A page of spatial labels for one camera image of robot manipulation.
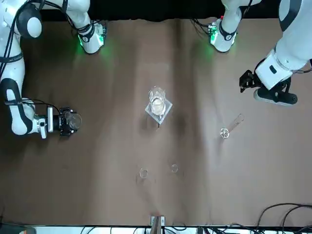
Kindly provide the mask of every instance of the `black cable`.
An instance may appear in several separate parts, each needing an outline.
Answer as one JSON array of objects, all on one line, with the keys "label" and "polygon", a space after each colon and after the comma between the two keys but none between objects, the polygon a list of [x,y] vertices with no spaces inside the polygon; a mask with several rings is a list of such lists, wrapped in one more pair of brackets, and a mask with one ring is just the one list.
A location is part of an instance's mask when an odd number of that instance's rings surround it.
[{"label": "black cable", "polygon": [[247,5],[247,7],[246,7],[246,9],[245,9],[245,11],[244,11],[244,13],[243,13],[243,15],[242,15],[242,19],[244,19],[244,17],[245,17],[245,15],[246,15],[247,11],[249,10],[250,6],[252,5],[252,2],[253,2],[253,0],[250,0],[250,1],[249,1],[249,3],[248,3],[248,5]]},{"label": "black cable", "polygon": [[299,74],[305,74],[305,73],[309,73],[312,71],[312,59],[310,60],[310,65],[311,65],[311,68],[309,70],[298,70],[296,71],[296,73],[299,73]]},{"label": "black cable", "polygon": [[136,229],[133,231],[133,234],[135,234],[135,232],[136,232],[137,229],[138,229],[138,228],[136,228]]},{"label": "black cable", "polygon": [[259,234],[257,228],[251,229],[251,228],[249,228],[249,227],[246,227],[246,226],[241,225],[241,224],[238,224],[238,223],[232,223],[232,224],[230,224],[227,228],[225,228],[224,230],[222,230],[222,232],[225,233],[225,231],[228,230],[229,228],[231,228],[232,226],[239,226],[239,227],[241,227],[241,228],[244,228],[244,229],[247,229],[247,230],[249,230],[249,231],[251,231],[251,232],[254,232],[254,233],[256,233],[256,234]]},{"label": "black cable", "polygon": [[184,228],[182,229],[178,229],[176,227],[172,227],[173,229],[175,229],[176,231],[185,231],[187,229],[187,227],[184,225]]},{"label": "black cable", "polygon": [[195,22],[196,24],[198,24],[199,26],[201,26],[201,27],[208,28],[208,25],[199,22],[198,19],[191,19],[191,20],[192,20],[193,22]]},{"label": "black cable", "polygon": [[172,231],[172,230],[170,230],[170,229],[168,229],[168,228],[163,228],[164,230],[167,230],[167,231],[170,231],[171,233],[173,233],[173,234],[176,234],[174,231]]},{"label": "black cable", "polygon": [[[4,103],[6,103],[6,105],[8,105],[8,106],[17,105],[16,103],[10,103],[10,101],[8,101],[8,102],[5,101]],[[60,115],[60,110],[59,110],[58,107],[56,107],[55,105],[53,105],[53,104],[51,104],[51,103],[44,102],[44,101],[42,101],[42,100],[40,100],[40,99],[29,99],[29,98],[27,98],[27,99],[23,99],[23,100],[22,100],[22,103],[25,103],[25,104],[33,104],[33,105],[47,105],[47,106],[52,106],[52,107],[54,107],[54,108],[58,111],[58,114]]]},{"label": "black cable", "polygon": [[263,216],[263,214],[264,214],[267,210],[269,210],[269,209],[271,209],[271,208],[274,208],[274,207],[277,207],[277,206],[286,206],[286,205],[290,205],[290,206],[306,206],[306,207],[311,207],[311,208],[312,208],[312,205],[303,205],[303,204],[290,203],[290,202],[288,202],[288,203],[278,203],[278,204],[269,206],[269,207],[265,208],[265,209],[262,211],[262,213],[261,213],[261,215],[260,215],[260,217],[259,217],[259,219],[258,219],[258,221],[257,221],[257,223],[256,223],[256,227],[257,227],[257,228],[259,227],[260,222],[261,222],[261,219],[262,219],[262,216]]},{"label": "black cable", "polygon": [[312,225],[308,225],[308,226],[303,227],[303,228],[300,229],[299,231],[294,232],[293,234],[300,234],[303,230],[305,230],[305,229],[311,229],[311,228],[312,228]]},{"label": "black cable", "polygon": [[204,34],[199,31],[199,29],[197,28],[197,25],[193,21],[191,21],[191,24],[193,25],[197,35],[199,35],[199,37],[203,39]]},{"label": "black cable", "polygon": [[83,233],[83,230],[84,230],[85,228],[86,228],[86,226],[84,226],[84,227],[83,227],[83,229],[81,230],[80,234],[82,234],[82,233]]},{"label": "black cable", "polygon": [[89,234],[94,228],[97,228],[97,227],[91,228],[86,234]]}]

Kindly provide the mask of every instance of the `green led light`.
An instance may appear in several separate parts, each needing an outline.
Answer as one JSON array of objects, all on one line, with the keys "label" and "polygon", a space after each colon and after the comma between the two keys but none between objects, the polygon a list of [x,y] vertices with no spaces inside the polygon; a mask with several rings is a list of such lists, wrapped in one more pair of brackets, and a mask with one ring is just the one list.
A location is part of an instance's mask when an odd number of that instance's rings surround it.
[{"label": "green led light", "polygon": [[81,39],[80,39],[79,35],[78,35],[78,38],[79,38],[79,41],[80,41],[80,45],[82,46],[82,41],[81,41]]},{"label": "green led light", "polygon": [[217,36],[218,36],[218,32],[211,35],[211,37],[210,37],[210,44],[211,45],[215,44],[215,40],[216,40]]}]

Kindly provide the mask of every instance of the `wire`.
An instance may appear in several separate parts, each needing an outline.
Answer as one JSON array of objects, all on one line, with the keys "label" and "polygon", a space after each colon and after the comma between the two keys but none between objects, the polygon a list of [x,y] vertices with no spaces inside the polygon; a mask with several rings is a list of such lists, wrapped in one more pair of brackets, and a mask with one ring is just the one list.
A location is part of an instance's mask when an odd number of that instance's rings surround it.
[{"label": "wire", "polygon": [[168,229],[168,228],[164,228],[164,230],[167,230],[167,231],[170,231],[170,232],[173,233],[173,234],[176,234],[174,231],[172,231],[172,230],[170,230],[170,229]]},{"label": "wire", "polygon": [[59,111],[59,108],[58,107],[56,107],[55,105],[53,105],[53,104],[51,104],[51,103],[47,103],[47,102],[44,102],[44,101],[42,101],[42,100],[40,100],[40,99],[29,99],[29,98],[27,98],[27,99],[24,99],[24,100],[22,100],[22,102],[23,103],[25,103],[25,104],[34,104],[34,105],[47,105],[47,106],[52,106],[52,107],[54,107],[57,111],[58,111],[58,114],[60,115],[60,111]]},{"label": "wire", "polygon": [[312,225],[308,225],[308,226],[305,226],[305,227],[303,227],[302,229],[300,229],[299,231],[297,231],[297,232],[294,232],[293,234],[298,234],[298,233],[301,233],[303,230],[305,230],[305,229],[311,229],[312,228]]},{"label": "wire", "polygon": [[269,209],[271,209],[271,208],[274,208],[274,207],[277,207],[277,206],[287,206],[287,205],[291,205],[291,206],[306,206],[306,207],[311,207],[311,208],[312,208],[312,205],[303,205],[303,204],[298,204],[298,203],[278,203],[278,204],[269,206],[269,207],[265,208],[265,209],[262,211],[262,213],[261,213],[261,215],[260,215],[260,217],[259,217],[259,219],[258,219],[258,221],[257,221],[257,223],[256,223],[256,227],[257,227],[257,228],[259,227],[260,222],[261,222],[261,219],[262,219],[262,216],[263,216],[263,214],[264,214],[267,210],[269,210]]},{"label": "wire", "polygon": [[198,26],[205,35],[209,36],[208,30],[206,30],[208,28],[207,25],[200,23],[197,19],[190,19],[190,21],[196,30],[197,30],[196,26]]},{"label": "wire", "polygon": [[253,0],[250,0],[250,1],[249,1],[249,3],[248,3],[248,5],[247,5],[247,7],[246,7],[246,9],[245,9],[245,11],[244,11],[244,13],[243,13],[243,15],[242,15],[242,19],[244,19],[244,17],[245,17],[245,15],[246,15],[247,11],[249,11],[249,8],[250,8],[250,6],[252,5],[252,2],[253,2]]},{"label": "wire", "polygon": [[137,229],[138,229],[138,228],[136,228],[136,229],[133,231],[133,234],[135,234],[135,232],[136,232]]},{"label": "wire", "polygon": [[93,227],[93,228],[91,228],[86,234],[89,234],[93,229],[95,229],[95,228],[97,228],[97,227]]},{"label": "wire", "polygon": [[80,234],[82,234],[82,233],[83,233],[83,230],[84,230],[85,228],[86,228],[86,226],[84,226],[84,227],[83,227],[83,229],[81,230]]},{"label": "wire", "polygon": [[172,227],[173,229],[175,229],[176,231],[185,231],[187,229],[187,227],[184,225],[184,228],[182,229],[178,229],[176,227]]},{"label": "wire", "polygon": [[309,73],[312,71],[312,59],[310,60],[310,65],[311,65],[311,68],[309,70],[298,70],[296,71],[296,73],[299,73],[299,74],[305,74],[305,73]]}]

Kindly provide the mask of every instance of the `black background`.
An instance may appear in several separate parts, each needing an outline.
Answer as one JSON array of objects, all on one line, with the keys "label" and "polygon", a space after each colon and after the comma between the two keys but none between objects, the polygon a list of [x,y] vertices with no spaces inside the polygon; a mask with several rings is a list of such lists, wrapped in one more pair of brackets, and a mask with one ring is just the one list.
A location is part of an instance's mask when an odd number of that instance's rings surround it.
[{"label": "black background", "polygon": [[[277,18],[280,0],[262,0],[251,6],[245,18]],[[91,0],[89,15],[93,20],[205,19],[224,14],[221,0]],[[43,10],[44,21],[65,20],[57,10]]]}]

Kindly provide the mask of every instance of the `transparent plastic stand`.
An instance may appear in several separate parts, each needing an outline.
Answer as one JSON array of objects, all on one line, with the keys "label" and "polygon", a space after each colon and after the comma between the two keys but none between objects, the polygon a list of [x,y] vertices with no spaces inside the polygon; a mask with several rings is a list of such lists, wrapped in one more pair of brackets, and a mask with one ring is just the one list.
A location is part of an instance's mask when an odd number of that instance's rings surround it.
[{"label": "transparent plastic stand", "polygon": [[147,107],[145,108],[145,111],[159,124],[162,124],[163,121],[165,120],[165,117],[167,116],[167,114],[169,113],[170,109],[172,107],[172,103],[169,102],[168,100],[165,100],[165,111],[162,115],[155,115],[153,112],[152,112],[152,109],[151,109],[151,104],[149,103],[147,105]]},{"label": "transparent plastic stand", "polygon": [[145,108],[145,111],[159,124],[161,125],[169,113],[172,103],[166,99],[165,90],[159,86],[154,86],[149,91],[150,103]]}]

